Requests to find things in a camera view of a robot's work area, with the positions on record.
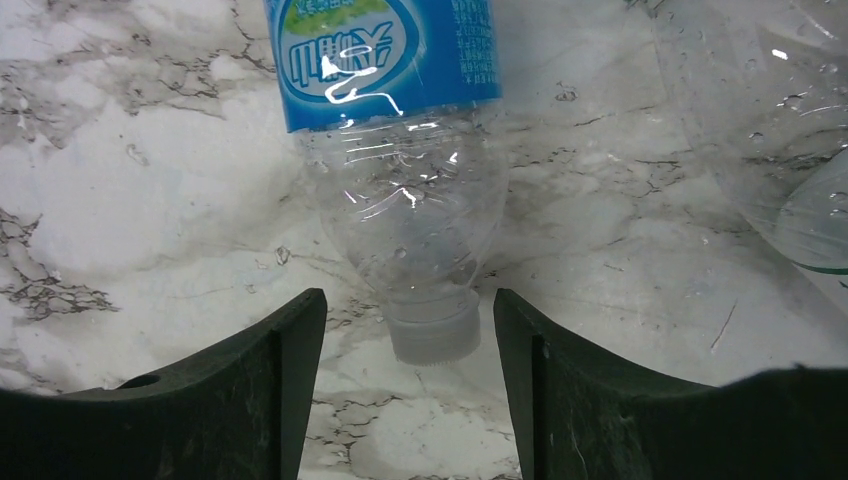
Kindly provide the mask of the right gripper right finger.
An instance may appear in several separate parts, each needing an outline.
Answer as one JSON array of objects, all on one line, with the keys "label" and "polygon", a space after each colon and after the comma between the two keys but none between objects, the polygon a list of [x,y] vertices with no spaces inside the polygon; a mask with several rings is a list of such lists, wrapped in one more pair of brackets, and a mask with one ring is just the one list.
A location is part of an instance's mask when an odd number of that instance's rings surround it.
[{"label": "right gripper right finger", "polygon": [[847,372],[772,369],[712,387],[629,361],[517,293],[493,305],[526,479],[843,479]]}]

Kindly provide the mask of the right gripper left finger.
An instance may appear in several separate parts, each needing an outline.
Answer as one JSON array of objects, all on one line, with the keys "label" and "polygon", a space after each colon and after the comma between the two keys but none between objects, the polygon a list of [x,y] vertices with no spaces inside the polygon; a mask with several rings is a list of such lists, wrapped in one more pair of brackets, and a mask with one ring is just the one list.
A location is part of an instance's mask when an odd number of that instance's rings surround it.
[{"label": "right gripper left finger", "polygon": [[1,394],[5,479],[294,479],[327,319],[308,289],[113,390]]}]

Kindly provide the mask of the clear bottle blue wrap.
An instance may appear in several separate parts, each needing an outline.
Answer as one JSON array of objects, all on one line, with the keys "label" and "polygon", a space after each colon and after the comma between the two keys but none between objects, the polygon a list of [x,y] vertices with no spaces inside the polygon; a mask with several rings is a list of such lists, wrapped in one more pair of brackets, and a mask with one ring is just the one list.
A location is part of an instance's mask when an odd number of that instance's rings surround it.
[{"label": "clear bottle blue wrap", "polygon": [[396,357],[480,342],[472,283],[508,183],[486,1],[268,1],[287,130],[337,251],[379,296]]}]

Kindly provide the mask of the clear bottle green white label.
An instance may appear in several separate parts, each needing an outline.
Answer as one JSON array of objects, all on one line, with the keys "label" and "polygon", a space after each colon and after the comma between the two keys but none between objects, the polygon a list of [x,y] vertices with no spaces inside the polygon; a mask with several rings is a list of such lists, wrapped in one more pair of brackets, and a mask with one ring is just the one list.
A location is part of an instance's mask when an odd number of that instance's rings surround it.
[{"label": "clear bottle green white label", "polygon": [[847,306],[847,5],[645,1],[687,140],[745,220]]}]

